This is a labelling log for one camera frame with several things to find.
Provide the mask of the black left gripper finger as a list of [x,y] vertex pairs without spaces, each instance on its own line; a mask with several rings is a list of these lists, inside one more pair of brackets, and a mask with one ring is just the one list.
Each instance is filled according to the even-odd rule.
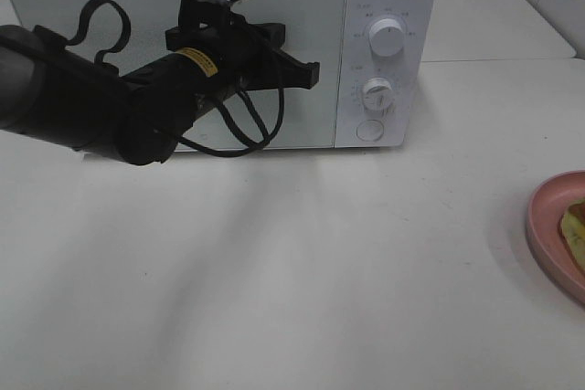
[[179,27],[173,27],[165,31],[165,47],[167,50],[178,50],[193,43],[198,36],[197,29],[181,30]]
[[286,25],[237,23],[251,40],[253,52],[239,69],[237,91],[310,90],[319,81],[319,63],[303,63],[282,50]]

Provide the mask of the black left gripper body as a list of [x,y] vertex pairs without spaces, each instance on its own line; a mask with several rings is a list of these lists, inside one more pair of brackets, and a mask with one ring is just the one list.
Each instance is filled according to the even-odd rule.
[[184,102],[223,102],[237,91],[239,69],[252,55],[251,40],[238,30],[247,19],[228,2],[181,0],[181,30],[199,31],[197,39],[175,51],[175,95]]

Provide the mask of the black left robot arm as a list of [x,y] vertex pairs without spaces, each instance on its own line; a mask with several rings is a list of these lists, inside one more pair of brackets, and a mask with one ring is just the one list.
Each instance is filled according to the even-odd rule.
[[166,54],[126,75],[105,61],[72,52],[93,14],[109,0],[90,0],[66,38],[46,27],[1,28],[1,127],[26,137],[132,165],[163,163],[195,122],[219,113],[239,141],[237,156],[265,148],[277,135],[250,99],[257,90],[310,89],[320,66],[282,50],[286,28],[253,25],[227,2],[181,0]]

